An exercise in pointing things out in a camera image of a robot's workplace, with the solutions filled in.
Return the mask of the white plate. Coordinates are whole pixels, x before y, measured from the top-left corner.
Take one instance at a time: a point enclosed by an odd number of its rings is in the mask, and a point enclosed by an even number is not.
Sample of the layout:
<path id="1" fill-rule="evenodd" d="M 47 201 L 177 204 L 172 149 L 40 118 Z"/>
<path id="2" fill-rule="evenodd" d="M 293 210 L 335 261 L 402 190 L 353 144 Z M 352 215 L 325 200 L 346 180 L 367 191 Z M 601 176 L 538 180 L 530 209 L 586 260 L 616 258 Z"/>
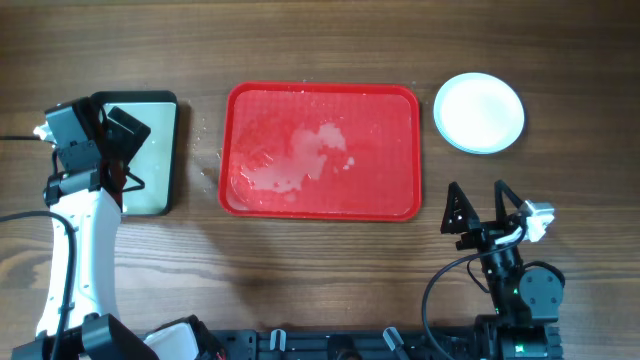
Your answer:
<path id="1" fill-rule="evenodd" d="M 433 103 L 433 119 L 495 119 L 524 122 L 524 106 L 517 93 L 501 79 L 478 72 L 446 81 Z"/>

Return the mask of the teal plate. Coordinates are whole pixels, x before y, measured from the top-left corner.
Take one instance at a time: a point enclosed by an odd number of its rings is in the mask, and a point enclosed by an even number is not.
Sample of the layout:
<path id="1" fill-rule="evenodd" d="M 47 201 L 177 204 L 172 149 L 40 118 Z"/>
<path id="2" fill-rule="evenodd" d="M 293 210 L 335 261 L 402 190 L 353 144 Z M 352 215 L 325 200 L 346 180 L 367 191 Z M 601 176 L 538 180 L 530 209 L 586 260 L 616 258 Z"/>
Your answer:
<path id="1" fill-rule="evenodd" d="M 495 119 L 436 119 L 436 128 L 453 147 L 472 154 L 493 154 L 510 147 L 521 135 L 524 122 Z"/>

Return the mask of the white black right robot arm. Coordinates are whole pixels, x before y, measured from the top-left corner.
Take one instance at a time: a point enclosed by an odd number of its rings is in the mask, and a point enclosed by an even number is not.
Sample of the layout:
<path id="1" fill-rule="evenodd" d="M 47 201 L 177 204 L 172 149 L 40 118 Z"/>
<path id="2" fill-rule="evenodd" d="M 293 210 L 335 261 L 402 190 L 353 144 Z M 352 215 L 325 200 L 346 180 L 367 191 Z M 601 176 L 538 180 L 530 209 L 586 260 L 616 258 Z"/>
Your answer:
<path id="1" fill-rule="evenodd" d="M 519 198 L 503 181 L 494 184 L 495 213 L 481 221 L 461 187 L 449 184 L 440 231 L 458 234 L 457 250 L 474 250 L 466 263 L 480 261 L 494 307 L 492 315 L 479 315 L 469 339 L 453 336 L 447 349 L 456 358 L 559 359 L 558 330 L 566 280 L 556 267 L 543 261 L 524 262 L 518 246 L 537 243 L 554 221 L 549 203 Z"/>

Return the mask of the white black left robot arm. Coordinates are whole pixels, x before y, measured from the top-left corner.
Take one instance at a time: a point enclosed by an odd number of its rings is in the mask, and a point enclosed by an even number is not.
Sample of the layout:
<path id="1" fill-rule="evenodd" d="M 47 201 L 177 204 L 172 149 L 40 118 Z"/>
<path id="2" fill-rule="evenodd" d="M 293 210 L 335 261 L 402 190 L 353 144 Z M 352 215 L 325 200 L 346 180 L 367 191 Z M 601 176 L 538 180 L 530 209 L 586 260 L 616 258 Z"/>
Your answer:
<path id="1" fill-rule="evenodd" d="M 119 319 L 115 240 L 126 215 L 168 212 L 179 108 L 168 90 L 102 91 L 58 104 L 32 137 L 53 146 L 41 216 L 53 225 L 47 299 L 14 359 L 196 359 L 196 323 L 139 336 Z"/>

